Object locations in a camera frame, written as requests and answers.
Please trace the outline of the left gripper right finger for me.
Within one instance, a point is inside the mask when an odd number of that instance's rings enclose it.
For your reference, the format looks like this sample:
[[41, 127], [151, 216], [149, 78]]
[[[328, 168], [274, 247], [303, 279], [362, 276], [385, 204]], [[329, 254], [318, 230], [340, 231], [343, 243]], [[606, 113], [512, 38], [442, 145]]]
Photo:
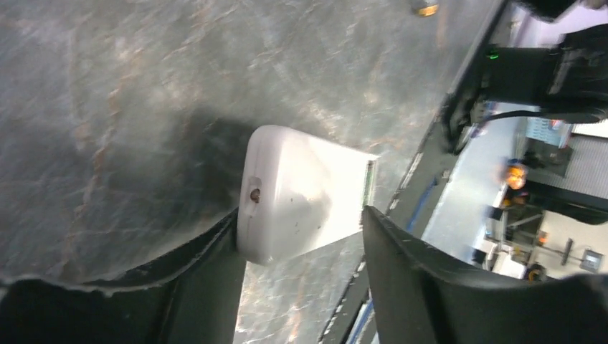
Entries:
[[362, 212], [381, 343], [605, 343], [607, 277], [527, 282], [462, 262]]

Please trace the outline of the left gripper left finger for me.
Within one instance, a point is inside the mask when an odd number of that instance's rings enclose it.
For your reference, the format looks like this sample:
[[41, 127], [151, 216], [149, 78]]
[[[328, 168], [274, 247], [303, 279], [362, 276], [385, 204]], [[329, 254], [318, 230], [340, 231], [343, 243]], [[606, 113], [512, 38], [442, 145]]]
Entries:
[[3, 343], [230, 343], [245, 261], [237, 213], [112, 281], [1, 284]]

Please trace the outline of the white remote control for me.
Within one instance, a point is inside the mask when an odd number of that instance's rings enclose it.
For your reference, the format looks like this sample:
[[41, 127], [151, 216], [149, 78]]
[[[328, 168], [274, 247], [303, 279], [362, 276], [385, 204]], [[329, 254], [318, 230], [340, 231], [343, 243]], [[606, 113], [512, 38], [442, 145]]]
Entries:
[[238, 252], [268, 266], [359, 233], [378, 158], [292, 128], [256, 129], [242, 173]]

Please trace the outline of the clear handle screwdriver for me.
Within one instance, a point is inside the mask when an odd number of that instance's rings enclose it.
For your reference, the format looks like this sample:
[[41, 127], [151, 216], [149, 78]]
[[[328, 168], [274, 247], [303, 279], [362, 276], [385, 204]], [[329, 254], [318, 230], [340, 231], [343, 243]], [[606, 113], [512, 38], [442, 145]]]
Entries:
[[428, 17], [434, 15], [439, 8], [438, 0], [410, 0], [412, 12], [420, 17]]

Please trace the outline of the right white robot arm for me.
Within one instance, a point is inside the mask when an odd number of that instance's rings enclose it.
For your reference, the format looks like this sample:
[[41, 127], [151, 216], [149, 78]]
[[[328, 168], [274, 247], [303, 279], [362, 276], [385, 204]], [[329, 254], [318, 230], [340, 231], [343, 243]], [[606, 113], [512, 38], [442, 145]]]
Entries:
[[607, 24], [567, 32], [549, 47], [493, 46], [485, 53], [476, 64], [482, 99], [538, 107], [522, 117], [607, 119]]

